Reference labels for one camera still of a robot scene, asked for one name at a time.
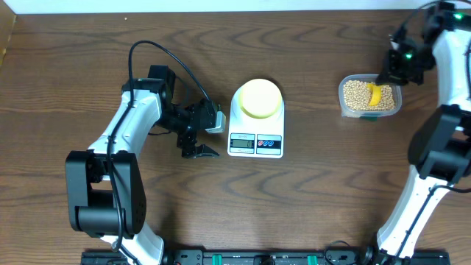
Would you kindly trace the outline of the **yellow scoop spoon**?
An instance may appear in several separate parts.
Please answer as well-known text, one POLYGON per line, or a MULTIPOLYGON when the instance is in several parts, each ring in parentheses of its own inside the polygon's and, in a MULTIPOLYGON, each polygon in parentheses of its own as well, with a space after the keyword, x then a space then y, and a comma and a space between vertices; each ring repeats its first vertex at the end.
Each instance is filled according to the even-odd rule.
POLYGON ((366 86, 371 92, 369 106, 377 106, 382 99, 382 87, 373 83, 368 83, 366 86))

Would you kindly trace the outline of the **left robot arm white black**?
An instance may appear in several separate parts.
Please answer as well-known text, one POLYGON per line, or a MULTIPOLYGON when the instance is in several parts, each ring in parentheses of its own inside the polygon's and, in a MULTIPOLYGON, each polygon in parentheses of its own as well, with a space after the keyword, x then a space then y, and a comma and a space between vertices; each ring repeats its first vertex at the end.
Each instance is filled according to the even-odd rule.
POLYGON ((138 158, 150 130, 177 134, 184 158, 216 157, 196 143, 198 131, 222 133, 226 117, 209 99, 180 107, 172 101, 175 73, 152 65, 148 76, 129 79, 121 104, 102 135, 85 151, 65 160, 71 227, 112 247, 84 252, 82 264, 163 264, 164 241, 146 223, 146 195, 138 158))

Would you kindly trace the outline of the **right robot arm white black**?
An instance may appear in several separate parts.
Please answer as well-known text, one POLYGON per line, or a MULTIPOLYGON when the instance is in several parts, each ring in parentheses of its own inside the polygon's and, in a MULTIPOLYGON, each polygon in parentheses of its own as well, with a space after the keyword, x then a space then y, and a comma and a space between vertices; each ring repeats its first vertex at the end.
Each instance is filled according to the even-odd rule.
POLYGON ((439 101, 415 132, 408 148, 406 186, 386 223, 368 247, 363 264, 423 264, 414 257, 417 239, 445 195, 459 192, 456 183, 470 175, 470 16, 453 1, 424 4, 422 44, 407 36, 407 22, 391 35, 391 49, 375 82, 378 85, 421 85, 424 73, 436 68, 439 101))

